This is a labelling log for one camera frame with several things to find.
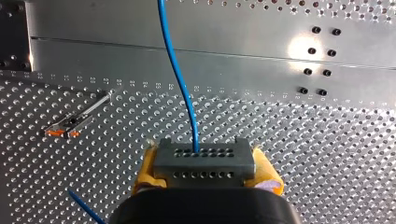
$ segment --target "bolt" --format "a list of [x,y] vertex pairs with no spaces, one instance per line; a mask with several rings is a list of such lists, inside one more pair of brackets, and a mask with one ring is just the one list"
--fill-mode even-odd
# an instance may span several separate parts
[[23,12],[24,11],[24,6],[17,4],[17,5],[15,5],[14,10],[16,12]]
[[298,91],[299,91],[300,93],[302,93],[302,94],[307,94],[307,93],[308,93],[308,89],[307,89],[307,88],[304,88],[304,87],[301,87]]
[[327,70],[327,69],[325,69],[325,70],[323,71],[323,76],[329,77],[329,76],[331,76],[331,75],[332,75],[332,71]]
[[30,68],[30,64],[29,63],[21,63],[21,68],[23,68],[23,69]]
[[308,53],[310,53],[310,54],[315,54],[316,52],[317,52],[317,50],[314,48],[308,49]]
[[321,96],[326,96],[327,95],[327,91],[325,90],[318,90],[318,94]]
[[312,33],[314,33],[314,34],[318,34],[318,33],[320,33],[320,31],[321,31],[321,29],[320,29],[320,27],[318,27],[318,26],[314,26],[314,27],[312,28]]
[[340,35],[341,34],[341,30],[340,29],[333,29],[332,30],[332,34],[333,35]]
[[0,61],[0,67],[7,67],[9,66],[9,62],[7,61]]
[[329,49],[329,51],[327,51],[327,55],[329,55],[330,57],[334,57],[337,54],[337,51],[333,50],[333,49]]
[[305,68],[304,74],[311,76],[312,75],[312,70],[309,68]]

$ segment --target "hole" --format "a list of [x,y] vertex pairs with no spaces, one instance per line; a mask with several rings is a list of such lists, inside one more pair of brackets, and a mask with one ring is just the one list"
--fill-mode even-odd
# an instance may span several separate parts
[[329,49],[329,51],[327,51],[327,55],[329,55],[330,57],[334,57],[337,54],[337,52],[333,49]]
[[0,62],[0,66],[1,66],[1,67],[7,67],[7,66],[8,66],[8,62],[6,62],[6,61],[1,61],[1,62]]
[[305,68],[304,74],[311,76],[312,75],[312,70],[309,68]]
[[302,94],[307,94],[308,93],[308,89],[304,88],[304,87],[301,87],[299,92],[302,93]]
[[309,53],[309,54],[315,54],[316,52],[317,52],[317,50],[314,49],[314,48],[308,49],[308,53]]
[[325,70],[323,71],[323,76],[329,77],[329,76],[331,76],[331,75],[332,75],[332,71],[327,70],[327,69],[325,69]]
[[201,172],[201,178],[206,178],[207,177],[207,172]]
[[318,26],[314,26],[314,27],[312,28],[312,33],[314,33],[314,34],[319,34],[320,31],[321,31],[321,28],[318,27]]

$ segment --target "metal surface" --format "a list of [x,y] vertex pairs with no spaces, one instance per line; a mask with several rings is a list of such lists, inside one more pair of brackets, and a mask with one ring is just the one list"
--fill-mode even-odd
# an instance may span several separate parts
[[243,138],[204,143],[198,153],[192,153],[191,144],[162,139],[152,166],[154,177],[164,179],[168,188],[242,187],[255,173],[250,145]]
[[[393,1],[226,2],[168,2],[202,141],[261,145],[305,223],[395,223]],[[35,0],[28,9],[37,72],[0,76],[2,222],[92,223],[67,188],[108,219],[130,195],[146,139],[191,140],[155,1]],[[314,44],[318,53],[306,55]],[[110,90],[114,101],[93,112],[82,138],[37,135]]]
[[87,109],[82,111],[81,114],[83,114],[83,115],[91,114],[91,112],[93,110],[97,109],[102,104],[110,102],[110,99],[111,99],[111,93],[110,92],[106,92],[106,94],[104,96],[99,98],[99,100],[96,101],[93,105],[91,105],[90,107],[88,107]]
[[0,69],[32,71],[26,18],[23,1],[0,1]]
[[[170,0],[175,48],[396,67],[390,57],[396,48],[393,1],[287,2]],[[29,8],[32,36],[163,47],[155,1],[35,0]],[[311,32],[314,26],[321,27],[320,34]],[[341,29],[341,35],[333,35],[334,28]],[[309,48],[317,53],[308,54]],[[337,55],[327,56],[328,49]]]

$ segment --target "aluminum panel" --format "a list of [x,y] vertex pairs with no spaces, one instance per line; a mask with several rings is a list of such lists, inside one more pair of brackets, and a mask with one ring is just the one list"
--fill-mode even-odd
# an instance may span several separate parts
[[[395,67],[395,3],[375,0],[168,2],[175,48]],[[163,48],[156,1],[36,0],[31,34]],[[313,26],[322,31],[316,35]],[[332,35],[332,29],[342,30]],[[316,48],[311,55],[309,48]],[[327,51],[336,50],[335,57]]]

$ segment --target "screw hole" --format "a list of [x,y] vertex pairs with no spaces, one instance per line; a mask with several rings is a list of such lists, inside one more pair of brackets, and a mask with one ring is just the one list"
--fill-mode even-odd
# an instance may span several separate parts
[[210,172],[209,177],[210,178],[215,178],[216,177],[216,172]]
[[314,34],[319,34],[320,31],[321,31],[321,28],[318,27],[318,26],[314,26],[314,27],[312,28],[312,33],[314,33]]
[[327,55],[329,55],[330,57],[334,57],[337,54],[337,52],[333,49],[329,49],[329,51],[327,51]]
[[314,48],[308,49],[308,53],[310,53],[310,54],[315,54],[316,52],[317,52],[317,50]]
[[312,75],[312,70],[309,68],[305,68],[304,74],[311,76]]
[[201,172],[201,178],[206,178],[207,177],[207,172]]
[[327,70],[327,69],[325,69],[325,70],[323,71],[323,76],[329,77],[329,76],[331,76],[331,75],[332,75],[332,71]]

